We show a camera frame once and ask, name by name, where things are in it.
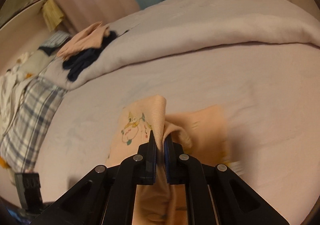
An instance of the bed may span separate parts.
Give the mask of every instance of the bed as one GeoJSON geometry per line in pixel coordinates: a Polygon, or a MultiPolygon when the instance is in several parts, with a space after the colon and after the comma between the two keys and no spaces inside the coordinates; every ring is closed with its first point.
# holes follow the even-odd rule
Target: bed
{"type": "Polygon", "coordinates": [[[320,195],[319,21],[285,0],[167,0],[110,28],[130,31],[76,82],[59,59],[44,75],[69,92],[35,167],[43,200],[105,162],[123,107],[161,94],[168,113],[222,105],[243,179],[301,224],[320,195]]]}

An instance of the navy blue clothing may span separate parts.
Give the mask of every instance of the navy blue clothing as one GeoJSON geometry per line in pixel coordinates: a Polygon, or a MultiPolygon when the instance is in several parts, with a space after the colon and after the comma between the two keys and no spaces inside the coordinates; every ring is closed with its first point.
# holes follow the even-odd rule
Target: navy blue clothing
{"type": "Polygon", "coordinates": [[[57,31],[43,44],[40,45],[38,50],[43,50],[48,56],[57,50],[57,48],[63,46],[70,40],[70,34],[63,31],[57,31]]]}
{"type": "Polygon", "coordinates": [[[88,68],[92,63],[94,63],[99,58],[105,47],[107,47],[116,38],[116,32],[110,31],[110,35],[103,38],[100,48],[89,48],[83,50],[78,54],[71,56],[67,61],[64,61],[62,64],[63,69],[70,70],[67,76],[68,80],[72,82],[76,81],[79,74],[85,68],[88,68]]]}

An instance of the peach towel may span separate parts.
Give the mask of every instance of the peach towel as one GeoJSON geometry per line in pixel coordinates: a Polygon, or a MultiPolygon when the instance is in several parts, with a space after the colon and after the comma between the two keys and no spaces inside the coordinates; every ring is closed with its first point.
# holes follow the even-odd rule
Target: peach towel
{"type": "Polygon", "coordinates": [[[71,56],[89,48],[100,48],[103,36],[109,36],[109,25],[101,26],[102,21],[90,25],[76,34],[57,53],[57,57],[68,60],[71,56]]]}
{"type": "Polygon", "coordinates": [[[184,186],[166,182],[163,142],[171,134],[182,144],[184,152],[203,164],[215,166],[222,161],[226,122],[222,109],[206,109],[165,115],[166,99],[160,95],[136,101],[125,107],[118,121],[106,166],[118,165],[137,153],[140,144],[147,143],[153,130],[157,155],[156,183],[137,186],[132,224],[187,224],[184,186]]]}

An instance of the plaid fabric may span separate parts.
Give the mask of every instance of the plaid fabric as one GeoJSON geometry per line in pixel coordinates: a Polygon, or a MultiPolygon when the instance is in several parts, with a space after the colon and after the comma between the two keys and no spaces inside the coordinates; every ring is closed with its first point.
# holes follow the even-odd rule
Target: plaid fabric
{"type": "Polygon", "coordinates": [[[33,170],[51,120],[66,92],[43,77],[28,85],[14,123],[0,144],[0,156],[15,172],[33,170]]]}

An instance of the striped cloth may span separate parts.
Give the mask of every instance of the striped cloth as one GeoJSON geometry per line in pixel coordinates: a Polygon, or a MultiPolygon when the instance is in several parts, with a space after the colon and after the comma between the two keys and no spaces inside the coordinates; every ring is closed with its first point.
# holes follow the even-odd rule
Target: striped cloth
{"type": "Polygon", "coordinates": [[[50,56],[57,48],[64,45],[69,39],[69,33],[59,30],[41,44],[38,49],[43,50],[48,56],[50,56]]]}
{"type": "Polygon", "coordinates": [[[33,170],[51,120],[66,92],[43,77],[28,85],[14,123],[0,143],[0,156],[14,172],[33,170]]]}

